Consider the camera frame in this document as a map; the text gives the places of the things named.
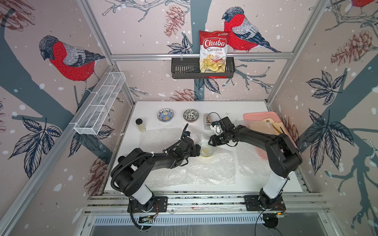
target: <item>black metal basket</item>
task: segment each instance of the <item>black metal basket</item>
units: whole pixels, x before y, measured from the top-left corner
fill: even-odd
[[[226,72],[201,73],[199,57],[172,58],[172,78],[174,79],[203,79],[203,78],[232,78],[235,73],[233,57],[226,58]]]

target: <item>white wire mesh basket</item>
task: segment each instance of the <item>white wire mesh basket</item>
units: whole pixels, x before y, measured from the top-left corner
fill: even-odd
[[[76,132],[79,134],[98,134],[124,82],[125,75],[122,72],[109,73],[76,123],[74,127]]]

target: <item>glass jar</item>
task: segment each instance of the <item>glass jar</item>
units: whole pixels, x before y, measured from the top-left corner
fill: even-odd
[[[136,119],[136,126],[138,127],[138,130],[140,131],[140,132],[144,132],[144,131],[146,131],[146,128],[144,127],[144,125],[143,125],[143,120],[142,119]]]

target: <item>red bird illustration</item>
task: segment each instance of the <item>red bird illustration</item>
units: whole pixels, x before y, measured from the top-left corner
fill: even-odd
[[[229,44],[235,50],[246,50],[252,48],[268,48],[273,52],[279,52],[272,48],[256,26],[252,25],[244,15],[242,8],[235,6],[228,8],[222,17],[225,20],[225,30],[231,32]]]
[[[44,37],[39,42],[39,50],[42,58],[44,60],[49,58],[50,62],[67,79],[85,81],[85,89],[81,91],[81,94],[90,91],[87,89],[87,79],[95,72],[97,62],[105,58],[105,56],[89,52],[82,47],[70,46],[51,35]]]

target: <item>mounting plate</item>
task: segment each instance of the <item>mounting plate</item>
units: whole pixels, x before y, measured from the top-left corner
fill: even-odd
[[[168,202],[168,197],[161,197],[157,196],[155,197],[155,203],[159,207],[159,212],[167,212],[167,202]],[[132,207],[132,212],[133,213],[146,213],[142,211],[142,204],[140,204],[137,200],[130,200],[129,204],[131,204],[130,207]],[[148,213],[155,213],[156,208],[153,207],[151,211]]]
[[[247,211],[264,210],[264,208],[260,206],[259,197],[260,197],[259,195],[245,195],[244,196],[244,201],[249,203],[245,205],[247,208]],[[286,211],[285,203],[282,200],[282,196],[279,197],[276,203],[282,208],[276,206],[276,204],[274,203],[273,206],[271,207],[271,211],[280,211],[280,212]]]

